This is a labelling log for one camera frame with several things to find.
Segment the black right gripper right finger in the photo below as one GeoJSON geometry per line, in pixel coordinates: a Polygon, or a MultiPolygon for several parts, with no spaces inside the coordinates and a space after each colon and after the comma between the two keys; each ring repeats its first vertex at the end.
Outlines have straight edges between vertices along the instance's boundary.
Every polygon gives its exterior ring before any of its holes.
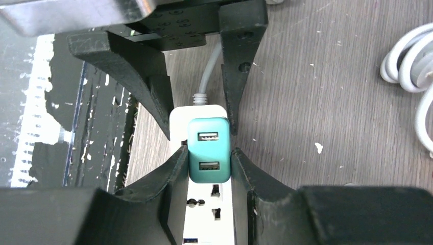
{"type": "Polygon", "coordinates": [[[294,190],[231,153],[236,244],[432,244],[432,195],[397,186],[294,190]]]}

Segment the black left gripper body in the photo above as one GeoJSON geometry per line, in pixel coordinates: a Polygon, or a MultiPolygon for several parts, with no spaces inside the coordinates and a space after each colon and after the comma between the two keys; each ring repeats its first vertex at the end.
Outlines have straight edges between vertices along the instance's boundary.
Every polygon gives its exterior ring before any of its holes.
{"type": "Polygon", "coordinates": [[[106,33],[110,52],[144,52],[204,46],[206,35],[220,35],[216,52],[233,52],[251,39],[250,1],[114,1],[124,26],[135,36],[106,33]]]}

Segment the white power strip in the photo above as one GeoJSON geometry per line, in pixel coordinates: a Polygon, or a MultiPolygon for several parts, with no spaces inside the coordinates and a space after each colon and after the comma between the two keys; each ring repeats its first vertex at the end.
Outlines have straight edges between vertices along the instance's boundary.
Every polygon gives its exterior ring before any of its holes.
{"type": "MultiPolygon", "coordinates": [[[[170,114],[170,151],[187,139],[187,125],[195,118],[226,117],[220,105],[183,106],[170,114]]],[[[188,183],[181,244],[234,244],[231,181],[188,183]]]]}

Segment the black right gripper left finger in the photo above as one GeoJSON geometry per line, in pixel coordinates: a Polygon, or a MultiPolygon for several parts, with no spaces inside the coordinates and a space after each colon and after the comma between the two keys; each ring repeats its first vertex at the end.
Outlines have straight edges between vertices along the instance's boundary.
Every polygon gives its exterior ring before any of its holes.
{"type": "Polygon", "coordinates": [[[180,244],[188,149],[111,194],[99,188],[1,189],[1,244],[180,244]]]}

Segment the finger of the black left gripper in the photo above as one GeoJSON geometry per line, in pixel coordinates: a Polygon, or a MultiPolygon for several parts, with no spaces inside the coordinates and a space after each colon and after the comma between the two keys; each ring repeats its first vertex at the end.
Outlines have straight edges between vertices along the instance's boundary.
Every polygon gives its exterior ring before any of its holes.
{"type": "Polygon", "coordinates": [[[164,53],[107,31],[72,34],[70,53],[119,82],[153,116],[170,137],[170,113],[174,109],[170,77],[164,53]]]}
{"type": "Polygon", "coordinates": [[[268,23],[265,1],[236,2],[219,10],[223,90],[232,135],[238,133],[240,102],[268,23]]]}

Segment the teal plug adapter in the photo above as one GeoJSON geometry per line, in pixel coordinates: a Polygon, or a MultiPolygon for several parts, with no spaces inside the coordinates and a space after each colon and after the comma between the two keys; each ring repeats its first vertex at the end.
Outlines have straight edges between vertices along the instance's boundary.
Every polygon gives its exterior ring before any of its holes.
{"type": "Polygon", "coordinates": [[[230,128],[226,118],[191,120],[187,125],[187,148],[193,182],[224,183],[230,179],[230,128]]]}

